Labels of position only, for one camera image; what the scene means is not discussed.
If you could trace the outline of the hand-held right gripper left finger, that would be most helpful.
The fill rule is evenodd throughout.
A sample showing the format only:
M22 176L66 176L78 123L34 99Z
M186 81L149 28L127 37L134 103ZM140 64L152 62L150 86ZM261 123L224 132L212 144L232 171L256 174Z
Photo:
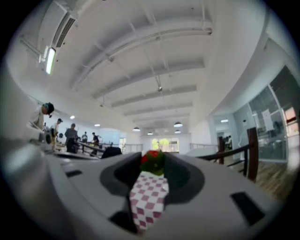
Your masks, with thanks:
M140 153L64 162L45 157L56 194L77 240L139 240L128 194L137 177Z

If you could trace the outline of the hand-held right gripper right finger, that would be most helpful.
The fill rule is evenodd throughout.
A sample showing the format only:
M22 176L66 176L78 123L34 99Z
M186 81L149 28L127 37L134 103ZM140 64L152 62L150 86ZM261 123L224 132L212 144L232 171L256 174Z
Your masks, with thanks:
M201 190L187 203L167 203L159 220L145 232L147 240L250 240L282 207L253 181L224 165L171 153L166 153L166 159L192 171L180 196L197 187ZM253 225L231 198L239 192L244 192L264 215Z

